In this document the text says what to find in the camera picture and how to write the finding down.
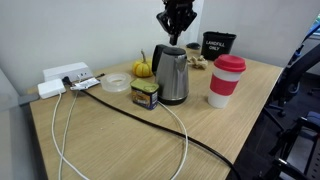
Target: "kettle base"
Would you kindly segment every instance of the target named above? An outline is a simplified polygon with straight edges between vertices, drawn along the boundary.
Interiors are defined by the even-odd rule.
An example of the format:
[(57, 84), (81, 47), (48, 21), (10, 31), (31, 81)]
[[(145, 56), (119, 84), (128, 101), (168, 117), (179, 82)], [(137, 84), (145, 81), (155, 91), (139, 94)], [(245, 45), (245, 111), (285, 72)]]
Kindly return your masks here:
[(167, 100), (167, 99), (162, 99), (160, 96), (158, 96), (158, 100), (165, 105), (170, 105), (170, 106), (174, 106), (174, 105), (179, 105), (181, 103), (183, 103), (188, 96), (182, 98), (182, 99), (178, 99), (178, 100)]

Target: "kettle handle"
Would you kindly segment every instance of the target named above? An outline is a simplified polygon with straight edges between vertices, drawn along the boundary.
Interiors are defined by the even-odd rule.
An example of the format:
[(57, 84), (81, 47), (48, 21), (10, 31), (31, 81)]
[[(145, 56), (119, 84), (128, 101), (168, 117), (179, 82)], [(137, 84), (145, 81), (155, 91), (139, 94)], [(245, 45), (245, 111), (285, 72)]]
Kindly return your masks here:
[(156, 45), (156, 48), (154, 49), (153, 52), (153, 57), (152, 57), (152, 73), (156, 76), (157, 74), (157, 69), (158, 69), (158, 64), (161, 58), (162, 51), (166, 48), (166, 45), (163, 44), (158, 44)]

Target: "red lid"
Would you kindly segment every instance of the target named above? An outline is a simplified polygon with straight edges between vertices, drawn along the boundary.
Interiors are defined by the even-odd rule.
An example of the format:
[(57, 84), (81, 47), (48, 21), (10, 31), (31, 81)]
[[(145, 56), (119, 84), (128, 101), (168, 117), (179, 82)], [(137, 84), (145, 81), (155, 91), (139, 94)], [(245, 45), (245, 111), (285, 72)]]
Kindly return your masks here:
[(243, 72), (246, 70), (244, 59), (230, 54), (222, 54), (215, 61), (214, 65), (229, 72)]

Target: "white cable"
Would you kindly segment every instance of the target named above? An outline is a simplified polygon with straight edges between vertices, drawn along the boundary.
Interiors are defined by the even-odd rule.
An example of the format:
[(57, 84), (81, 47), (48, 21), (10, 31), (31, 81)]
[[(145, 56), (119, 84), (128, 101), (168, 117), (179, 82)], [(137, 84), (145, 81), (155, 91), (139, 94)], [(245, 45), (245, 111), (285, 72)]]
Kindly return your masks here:
[(68, 119), (67, 119), (67, 123), (66, 123), (66, 127), (64, 128), (64, 134), (63, 134), (63, 141), (62, 141), (62, 150), (61, 150), (61, 158), (60, 158), (60, 165), (59, 165), (59, 179), (62, 179), (62, 162), (63, 162), (63, 157), (64, 157), (64, 148), (65, 148), (65, 143), (66, 143), (66, 137), (67, 137), (67, 132), (68, 132), (68, 128), (69, 128), (69, 122), (70, 122), (70, 118), (71, 118), (71, 113), (74, 107), (74, 104), (76, 103), (76, 99), (78, 97), (78, 93), (79, 91), (76, 92), (76, 95), (73, 99), (73, 103), (70, 107), (70, 111), (69, 111), (69, 115), (68, 115)]
[(58, 154), (60, 155), (60, 157), (62, 157), (62, 159), (64, 160), (65, 163), (67, 163), (79, 176), (81, 176), (83, 179), (85, 180), (89, 180), (89, 178), (87, 178), (85, 175), (83, 175), (76, 167), (74, 167), (65, 157), (63, 157), (63, 155), (60, 152), (60, 149), (58, 147), (56, 138), (55, 138), (55, 134), (54, 134), (54, 123), (55, 123), (55, 118), (56, 118), (56, 113), (57, 113), (57, 108), (60, 104), (61, 101), (61, 93), (59, 92), (59, 99), (56, 103), (56, 106), (54, 108), (54, 112), (53, 112), (53, 117), (52, 117), (52, 124), (51, 124), (51, 134), (52, 134), (52, 139), (53, 139), (53, 143), (57, 149)]
[(189, 146), (189, 140), (188, 140), (188, 134), (187, 134), (187, 130), (184, 126), (184, 124), (182, 123), (182, 121), (180, 120), (180, 118), (174, 113), (172, 112), (169, 108), (167, 108), (164, 104), (162, 104), (161, 102), (158, 102), (162, 107), (164, 107), (167, 111), (169, 111), (178, 121), (178, 123), (180, 124), (181, 128), (184, 131), (184, 135), (185, 135), (185, 147), (184, 147), (184, 153), (183, 153), (183, 157), (182, 160), (180, 161), (180, 165), (177, 169), (177, 171), (175, 172), (175, 174), (171, 177), (171, 180), (174, 180), (178, 174), (180, 173), (186, 159), (187, 159), (187, 153), (188, 153), (188, 146)]

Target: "power outlet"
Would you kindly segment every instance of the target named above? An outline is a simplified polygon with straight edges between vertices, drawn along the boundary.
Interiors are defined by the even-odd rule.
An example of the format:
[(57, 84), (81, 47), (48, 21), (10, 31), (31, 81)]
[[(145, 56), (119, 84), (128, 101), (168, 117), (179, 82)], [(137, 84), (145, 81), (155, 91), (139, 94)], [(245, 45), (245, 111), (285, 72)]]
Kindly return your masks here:
[(54, 79), (63, 79), (66, 76), (69, 77), (71, 82), (78, 81), (79, 77), (81, 79), (93, 77), (91, 70), (83, 62), (45, 69), (43, 70), (43, 75), (45, 82)]

